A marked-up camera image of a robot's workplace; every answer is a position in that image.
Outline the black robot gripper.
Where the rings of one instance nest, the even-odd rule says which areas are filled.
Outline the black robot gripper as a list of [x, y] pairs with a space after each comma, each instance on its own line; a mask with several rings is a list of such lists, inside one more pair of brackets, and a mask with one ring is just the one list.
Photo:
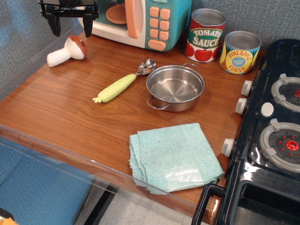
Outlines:
[[38, 0], [41, 14], [47, 19], [52, 33], [61, 33], [60, 17], [83, 18], [85, 36], [92, 35], [93, 18], [99, 18], [97, 0]]

